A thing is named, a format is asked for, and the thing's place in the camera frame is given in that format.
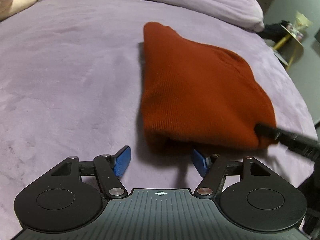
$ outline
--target wall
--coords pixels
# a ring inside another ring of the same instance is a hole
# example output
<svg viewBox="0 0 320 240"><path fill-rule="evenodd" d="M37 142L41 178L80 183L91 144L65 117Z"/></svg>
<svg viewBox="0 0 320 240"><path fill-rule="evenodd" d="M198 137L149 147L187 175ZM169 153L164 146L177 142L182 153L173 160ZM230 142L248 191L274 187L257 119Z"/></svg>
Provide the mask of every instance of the wall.
<svg viewBox="0 0 320 240"><path fill-rule="evenodd" d="M320 119L320 44L314 35L320 28L320 0L274 0L265 15L265 23L278 23L282 19L291 22L296 11L304 14L313 25L302 41L304 52L288 73L304 98L314 121Z"/></svg>

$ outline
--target bed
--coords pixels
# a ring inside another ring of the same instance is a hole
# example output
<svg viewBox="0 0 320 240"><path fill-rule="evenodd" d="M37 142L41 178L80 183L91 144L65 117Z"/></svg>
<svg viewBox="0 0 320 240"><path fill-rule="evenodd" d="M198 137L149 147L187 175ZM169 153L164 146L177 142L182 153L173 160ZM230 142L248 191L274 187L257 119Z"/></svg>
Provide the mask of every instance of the bed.
<svg viewBox="0 0 320 240"><path fill-rule="evenodd" d="M143 138L141 46L149 21L239 54L270 97L277 125L316 138L301 95L254 32L263 28L255 0L41 0L0 23L1 240L21 229L15 196L71 155L92 160L129 145L121 179L128 191L199 184L189 156L154 155ZM294 186L313 170L280 145L255 156Z"/></svg>

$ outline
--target wooden stool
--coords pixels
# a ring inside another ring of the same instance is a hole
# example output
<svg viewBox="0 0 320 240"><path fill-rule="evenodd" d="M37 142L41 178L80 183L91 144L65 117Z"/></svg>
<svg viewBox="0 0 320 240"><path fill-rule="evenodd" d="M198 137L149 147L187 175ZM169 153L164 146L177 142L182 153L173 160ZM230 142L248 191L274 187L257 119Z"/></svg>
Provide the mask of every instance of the wooden stool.
<svg viewBox="0 0 320 240"><path fill-rule="evenodd" d="M292 55L291 55L288 63L287 63L287 62L284 62L284 61L283 61L283 58L282 58L282 59L279 58L279 56L278 56L279 53L278 53L278 54L275 53L275 55L280 59L281 63L283 63L283 64L285 65L285 67L284 67L285 70L288 71L289 68L290 68L291 65L292 65L292 62L293 62L293 60L294 60L294 57L296 56L296 53L297 53L297 50L298 50L299 46L301 46L301 47L303 48L303 45L301 44L300 41L297 40L297 38L295 37L295 35L293 35L291 32L289 32L289 31L287 30L287 28L285 28L285 27L283 27L283 26L282 26L282 28L284 28L284 29L288 32L288 34L287 34L286 36L284 36L276 45L274 45L274 46L272 47L272 49L273 49L273 51L277 51L277 50L280 49L284 44L286 44L291 38L294 38L294 39L296 40L296 45L294 46L293 53L292 53Z"/></svg>

